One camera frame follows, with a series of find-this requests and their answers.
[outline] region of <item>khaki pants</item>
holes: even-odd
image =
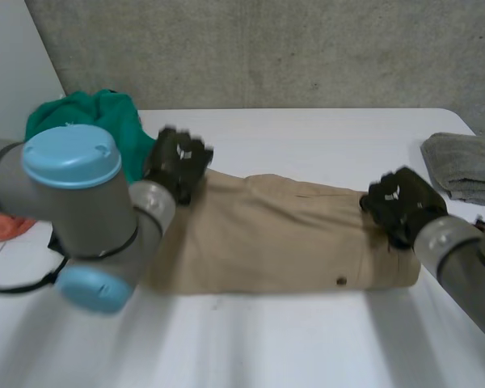
[[[413,285],[420,264],[361,212],[363,193],[208,171],[145,283],[162,293],[313,293]]]

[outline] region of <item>green cloth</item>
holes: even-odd
[[[154,139],[142,129],[137,108],[128,95],[108,90],[94,95],[76,91],[64,99],[44,103],[29,116],[25,140],[68,124],[92,124],[106,129],[122,156],[126,180],[132,183],[142,178],[144,161]]]

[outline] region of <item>red cloth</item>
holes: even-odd
[[[21,217],[11,217],[0,214],[0,241],[10,240],[27,232],[36,223]]]

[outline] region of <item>gray towel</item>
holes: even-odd
[[[485,136],[435,133],[420,149],[429,174],[452,200],[485,205]]]

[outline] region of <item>white surface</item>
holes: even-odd
[[[156,136],[190,128],[215,146],[212,167],[274,172],[366,190],[408,165],[420,143],[470,133],[438,109],[141,112]],[[485,209],[449,202],[473,220]],[[8,242],[0,282],[58,262],[45,224]],[[115,318],[69,308],[52,290],[0,297],[0,388],[485,388],[485,337],[426,272],[410,289],[310,296],[158,297],[138,290]]]
[[[0,138],[23,140],[28,116],[63,93],[23,0],[0,0]]]

